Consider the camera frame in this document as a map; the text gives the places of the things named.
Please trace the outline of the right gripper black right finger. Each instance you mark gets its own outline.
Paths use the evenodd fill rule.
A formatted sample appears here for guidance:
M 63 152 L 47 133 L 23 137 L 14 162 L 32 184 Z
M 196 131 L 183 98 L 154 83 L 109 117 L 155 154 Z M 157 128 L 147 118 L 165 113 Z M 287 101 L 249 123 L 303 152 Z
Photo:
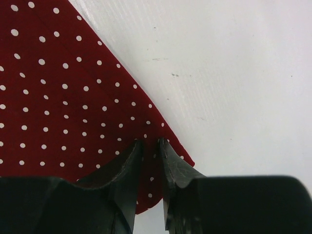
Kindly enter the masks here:
M 312 199 L 285 175 L 207 177 L 162 138 L 165 229 L 171 234 L 309 234 Z

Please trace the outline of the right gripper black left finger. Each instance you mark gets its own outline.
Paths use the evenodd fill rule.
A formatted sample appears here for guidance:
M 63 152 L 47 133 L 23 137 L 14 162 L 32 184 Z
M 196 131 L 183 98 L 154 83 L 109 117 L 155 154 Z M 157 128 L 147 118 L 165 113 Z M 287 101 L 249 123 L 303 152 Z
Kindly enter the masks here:
M 0 180 L 3 234 L 131 234 L 143 143 L 71 183 L 49 177 Z

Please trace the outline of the red polka dot skirt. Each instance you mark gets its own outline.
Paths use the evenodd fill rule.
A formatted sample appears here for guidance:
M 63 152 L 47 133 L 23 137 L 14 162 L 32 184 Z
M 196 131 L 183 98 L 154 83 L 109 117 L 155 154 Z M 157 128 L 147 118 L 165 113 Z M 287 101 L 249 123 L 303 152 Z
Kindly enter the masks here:
M 137 213 L 162 199 L 156 106 L 66 0 L 0 3 L 0 175 L 74 182 L 144 141 Z

